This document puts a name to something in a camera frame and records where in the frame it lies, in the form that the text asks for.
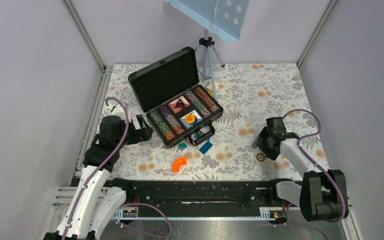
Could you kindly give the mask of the red poker chip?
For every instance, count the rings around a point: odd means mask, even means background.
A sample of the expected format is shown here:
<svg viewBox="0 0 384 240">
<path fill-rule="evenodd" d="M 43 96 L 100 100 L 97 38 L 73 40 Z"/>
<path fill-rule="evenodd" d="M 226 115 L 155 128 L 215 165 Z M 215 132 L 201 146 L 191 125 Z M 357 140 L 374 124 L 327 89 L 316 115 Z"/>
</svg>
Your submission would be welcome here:
<svg viewBox="0 0 384 240">
<path fill-rule="evenodd" d="M 258 154 L 256 155 L 256 159 L 257 159 L 257 161 L 259 161 L 259 162 L 263 162 L 263 161 L 266 159 L 266 156 L 265 156 L 263 153 L 258 153 Z"/>
</svg>

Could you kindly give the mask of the black poker set case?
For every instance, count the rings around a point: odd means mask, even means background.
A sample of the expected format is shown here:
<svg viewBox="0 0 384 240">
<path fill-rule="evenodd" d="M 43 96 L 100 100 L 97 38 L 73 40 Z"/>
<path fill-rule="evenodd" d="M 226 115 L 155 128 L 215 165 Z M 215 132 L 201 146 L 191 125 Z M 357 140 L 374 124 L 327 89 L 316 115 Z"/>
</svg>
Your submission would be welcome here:
<svg viewBox="0 0 384 240">
<path fill-rule="evenodd" d="M 224 109 L 216 102 L 205 87 L 199 83 L 195 50 L 192 47 L 184 47 L 163 59 L 136 70 L 131 73 L 127 79 L 140 108 L 145 112 L 150 125 L 155 129 L 157 135 L 166 147 L 171 148 L 182 141 L 188 141 L 192 146 L 198 146 L 200 144 L 194 142 L 195 133 L 205 134 L 210 132 L 212 136 L 215 134 L 216 130 L 213 123 L 223 115 Z M 211 96 L 212 100 L 219 107 L 218 111 L 210 111 L 201 98 L 195 93 L 195 88 L 197 87 L 201 87 Z M 187 98 L 190 105 L 178 113 L 173 113 L 168 103 L 182 95 Z M 164 105 L 168 107 L 184 129 L 184 132 L 178 135 L 173 141 L 167 141 L 165 139 L 150 115 L 152 111 L 158 112 L 165 123 L 173 129 L 160 111 L 160 107 Z M 196 110 L 203 119 L 195 126 L 186 128 L 181 123 L 180 118 L 193 110 Z"/>
</svg>

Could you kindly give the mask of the black all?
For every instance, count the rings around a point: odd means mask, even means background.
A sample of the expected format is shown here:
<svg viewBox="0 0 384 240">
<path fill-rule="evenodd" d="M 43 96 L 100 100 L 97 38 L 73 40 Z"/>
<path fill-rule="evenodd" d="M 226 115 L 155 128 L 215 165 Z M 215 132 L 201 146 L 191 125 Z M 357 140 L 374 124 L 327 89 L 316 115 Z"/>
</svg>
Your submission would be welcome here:
<svg viewBox="0 0 384 240">
<path fill-rule="evenodd" d="M 179 98 L 175 99 L 174 101 L 172 101 L 169 104 L 169 106 L 171 107 L 173 112 L 177 113 L 177 112 L 181 111 L 182 109 L 184 109 L 185 107 L 188 107 L 189 104 L 190 103 L 184 97 L 179 97 Z"/>
</svg>

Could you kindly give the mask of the orange curved toy block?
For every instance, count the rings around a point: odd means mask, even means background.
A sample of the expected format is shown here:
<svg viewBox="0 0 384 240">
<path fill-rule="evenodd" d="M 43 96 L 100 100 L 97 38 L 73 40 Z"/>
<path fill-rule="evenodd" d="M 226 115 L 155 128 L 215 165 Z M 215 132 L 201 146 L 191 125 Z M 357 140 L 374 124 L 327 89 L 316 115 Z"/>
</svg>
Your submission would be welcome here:
<svg viewBox="0 0 384 240">
<path fill-rule="evenodd" d="M 171 166 L 171 170 L 173 173 L 179 173 L 181 170 L 181 167 L 186 166 L 187 164 L 188 164 L 188 158 L 187 157 L 177 158 L 173 162 L 173 164 Z"/>
</svg>

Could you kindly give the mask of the blue small blind button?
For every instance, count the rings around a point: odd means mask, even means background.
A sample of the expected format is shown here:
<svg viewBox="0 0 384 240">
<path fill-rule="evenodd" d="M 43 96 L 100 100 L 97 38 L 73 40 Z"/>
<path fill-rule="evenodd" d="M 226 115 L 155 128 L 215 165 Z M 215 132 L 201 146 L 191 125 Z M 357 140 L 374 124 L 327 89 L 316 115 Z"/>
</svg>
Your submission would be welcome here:
<svg viewBox="0 0 384 240">
<path fill-rule="evenodd" d="M 195 119 L 194 122 L 185 122 L 184 125 L 187 129 L 191 128 L 192 126 L 196 125 L 198 123 L 198 120 Z"/>
</svg>

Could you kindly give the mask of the yellow big blind button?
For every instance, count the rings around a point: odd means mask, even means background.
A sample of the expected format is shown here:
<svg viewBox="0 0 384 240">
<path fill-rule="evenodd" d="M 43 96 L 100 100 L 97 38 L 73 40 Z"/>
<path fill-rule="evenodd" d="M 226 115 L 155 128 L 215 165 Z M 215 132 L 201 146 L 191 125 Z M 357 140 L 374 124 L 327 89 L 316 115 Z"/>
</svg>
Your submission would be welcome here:
<svg viewBox="0 0 384 240">
<path fill-rule="evenodd" d="M 184 116 L 184 121 L 188 122 L 188 123 L 194 122 L 195 119 L 197 119 L 197 118 L 195 117 L 195 115 L 193 113 L 187 114 Z"/>
</svg>

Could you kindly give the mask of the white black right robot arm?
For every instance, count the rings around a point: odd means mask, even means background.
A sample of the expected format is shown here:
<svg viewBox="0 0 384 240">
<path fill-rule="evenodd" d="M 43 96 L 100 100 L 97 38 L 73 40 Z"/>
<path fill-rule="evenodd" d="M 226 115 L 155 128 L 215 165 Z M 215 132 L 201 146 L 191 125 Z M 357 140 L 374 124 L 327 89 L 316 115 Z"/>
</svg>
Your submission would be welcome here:
<svg viewBox="0 0 384 240">
<path fill-rule="evenodd" d="M 285 157 L 302 177 L 301 183 L 288 178 L 268 183 L 267 201 L 273 206 L 283 202 L 299 207 L 308 222 L 339 222 L 349 214 L 345 174 L 339 169 L 325 169 L 300 146 L 301 139 L 288 132 L 282 117 L 266 119 L 266 126 L 252 143 L 259 158 L 275 161 Z"/>
</svg>

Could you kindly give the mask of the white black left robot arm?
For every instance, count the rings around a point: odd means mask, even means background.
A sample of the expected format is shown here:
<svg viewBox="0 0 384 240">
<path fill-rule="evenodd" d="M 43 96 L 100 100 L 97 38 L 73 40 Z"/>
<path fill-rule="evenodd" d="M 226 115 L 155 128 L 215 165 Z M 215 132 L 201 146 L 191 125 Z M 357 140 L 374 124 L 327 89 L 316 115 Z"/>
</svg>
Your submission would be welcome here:
<svg viewBox="0 0 384 240">
<path fill-rule="evenodd" d="M 106 116 L 99 125 L 90 148 L 84 154 L 80 180 L 61 223 L 55 232 L 47 232 L 45 240 L 98 240 L 120 205 L 128 206 L 135 200 L 129 187 L 110 187 L 103 200 L 98 197 L 110 177 L 120 151 L 125 145 L 150 140 L 153 129 L 142 115 L 133 120 L 117 115 Z"/>
</svg>

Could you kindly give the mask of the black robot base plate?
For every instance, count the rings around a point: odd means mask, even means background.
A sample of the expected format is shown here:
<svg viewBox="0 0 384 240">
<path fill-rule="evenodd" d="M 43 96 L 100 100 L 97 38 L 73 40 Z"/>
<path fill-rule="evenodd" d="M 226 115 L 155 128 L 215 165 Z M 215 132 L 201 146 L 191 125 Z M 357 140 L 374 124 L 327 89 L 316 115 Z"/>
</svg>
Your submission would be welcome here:
<svg viewBox="0 0 384 240">
<path fill-rule="evenodd" d="M 105 187 L 126 191 L 126 203 L 149 204 L 169 218 L 251 219 L 260 209 L 281 211 L 285 202 L 274 196 L 270 181 L 162 181 L 114 178 Z"/>
</svg>

